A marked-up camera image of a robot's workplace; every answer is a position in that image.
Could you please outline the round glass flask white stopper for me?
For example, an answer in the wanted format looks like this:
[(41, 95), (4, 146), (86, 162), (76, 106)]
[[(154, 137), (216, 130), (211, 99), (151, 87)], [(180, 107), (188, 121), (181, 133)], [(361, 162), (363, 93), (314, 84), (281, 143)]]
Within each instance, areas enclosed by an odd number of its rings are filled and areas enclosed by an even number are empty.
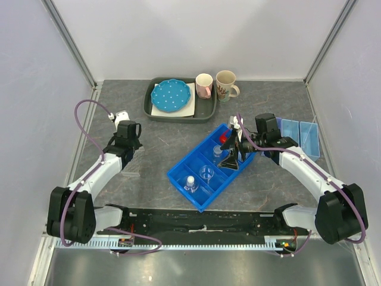
[(185, 184), (183, 189), (186, 192), (190, 194), (194, 194), (197, 192), (198, 188), (199, 188), (199, 183), (196, 181), (194, 176), (187, 176), (185, 178)]

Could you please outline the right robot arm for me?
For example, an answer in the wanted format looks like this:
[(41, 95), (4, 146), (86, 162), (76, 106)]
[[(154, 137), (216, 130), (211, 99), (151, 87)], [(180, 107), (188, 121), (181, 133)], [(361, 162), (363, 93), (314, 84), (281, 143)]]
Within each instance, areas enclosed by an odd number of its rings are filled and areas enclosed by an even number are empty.
[(314, 231), (328, 244), (345, 240), (360, 244), (366, 238), (367, 211), (363, 190), (357, 184), (345, 184), (310, 159), (290, 137), (282, 136), (276, 117), (271, 113), (256, 116), (257, 131), (250, 134), (240, 114), (231, 116), (230, 136), (221, 149), (229, 154), (220, 168), (237, 170), (238, 160), (249, 153), (264, 152), (278, 166), (292, 174), (316, 199), (315, 208), (287, 204), (276, 209), (273, 229), (287, 234), (293, 228)]

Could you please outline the white wash bottle red cap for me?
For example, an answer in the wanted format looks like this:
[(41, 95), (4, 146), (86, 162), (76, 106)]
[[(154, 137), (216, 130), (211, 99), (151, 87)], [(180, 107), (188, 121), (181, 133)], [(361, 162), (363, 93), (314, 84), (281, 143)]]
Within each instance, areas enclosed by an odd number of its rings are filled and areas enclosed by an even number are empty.
[(230, 129), (225, 130), (219, 137), (221, 145), (223, 145), (230, 137), (232, 131)]

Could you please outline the clear glass beaker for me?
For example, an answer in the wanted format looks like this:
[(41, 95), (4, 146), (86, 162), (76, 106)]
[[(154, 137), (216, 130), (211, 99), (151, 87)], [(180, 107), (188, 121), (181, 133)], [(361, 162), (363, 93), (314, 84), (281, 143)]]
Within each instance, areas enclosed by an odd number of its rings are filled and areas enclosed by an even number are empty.
[(214, 169), (210, 165), (204, 165), (199, 170), (199, 176), (208, 185), (214, 177), (214, 174)]

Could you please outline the glass stoppered bottle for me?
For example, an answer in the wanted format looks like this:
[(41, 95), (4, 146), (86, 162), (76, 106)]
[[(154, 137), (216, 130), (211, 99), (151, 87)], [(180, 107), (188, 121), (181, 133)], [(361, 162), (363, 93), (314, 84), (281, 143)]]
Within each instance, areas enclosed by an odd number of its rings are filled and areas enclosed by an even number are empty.
[(218, 165), (219, 162), (221, 162), (222, 154), (223, 154), (223, 151), (220, 149), (220, 146), (219, 145), (214, 146), (213, 155), (212, 155), (212, 161), (214, 165)]

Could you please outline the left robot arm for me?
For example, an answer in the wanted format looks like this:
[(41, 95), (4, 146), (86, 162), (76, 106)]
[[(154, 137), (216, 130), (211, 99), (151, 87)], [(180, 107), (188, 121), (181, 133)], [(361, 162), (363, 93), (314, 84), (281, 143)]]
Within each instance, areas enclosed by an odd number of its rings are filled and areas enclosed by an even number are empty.
[(50, 196), (46, 231), (66, 247), (86, 244), (93, 234), (111, 228), (117, 234), (130, 229), (130, 219), (116, 206), (95, 207), (93, 202), (106, 184), (120, 173), (142, 144), (141, 124), (131, 120), (118, 123), (116, 132), (96, 163), (67, 187), (55, 187)]

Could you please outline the clear glass stirring rod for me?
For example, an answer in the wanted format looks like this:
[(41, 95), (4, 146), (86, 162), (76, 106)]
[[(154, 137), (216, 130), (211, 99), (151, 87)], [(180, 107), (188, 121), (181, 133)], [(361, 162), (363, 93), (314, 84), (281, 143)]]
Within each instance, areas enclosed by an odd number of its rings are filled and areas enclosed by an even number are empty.
[(316, 118), (317, 118), (317, 116), (314, 115), (313, 121), (310, 123), (310, 127), (309, 127), (308, 132), (307, 132), (306, 137), (305, 137), (305, 143), (306, 143), (306, 141), (307, 141), (308, 136), (309, 136), (310, 133), (311, 133), (312, 127), (313, 127), (314, 124), (315, 124)]

